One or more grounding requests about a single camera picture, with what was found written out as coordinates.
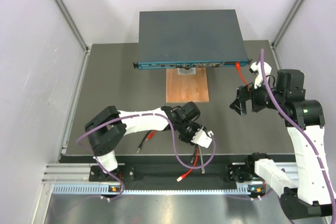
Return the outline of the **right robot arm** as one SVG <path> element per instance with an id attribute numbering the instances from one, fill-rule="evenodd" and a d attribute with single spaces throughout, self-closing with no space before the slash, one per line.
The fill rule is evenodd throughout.
<path id="1" fill-rule="evenodd" d="M 325 120 L 321 104 L 305 99 L 304 74 L 299 70 L 282 69 L 270 87 L 264 81 L 271 74 L 262 74 L 257 67 L 254 83 L 240 86 L 230 108 L 246 115 L 246 102 L 252 111 L 273 109 L 284 119 L 292 141 L 298 179 L 291 179 L 266 153 L 252 153 L 245 159 L 245 174 L 252 180 L 263 179 L 277 194 L 281 208 L 290 220 L 331 217 L 335 223 L 335 191 L 329 180 L 324 150 Z"/>

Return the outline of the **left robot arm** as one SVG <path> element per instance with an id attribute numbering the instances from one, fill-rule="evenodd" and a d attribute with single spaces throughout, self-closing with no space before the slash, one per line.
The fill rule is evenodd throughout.
<path id="1" fill-rule="evenodd" d="M 93 156 L 102 165 L 101 174 L 114 180 L 119 174 L 114 149 L 121 139 L 137 132 L 178 131 L 178 139 L 208 148 L 212 132 L 198 124 L 201 112 L 194 102 L 183 106 L 162 106 L 150 111 L 127 112 L 108 106 L 85 125 Z"/>

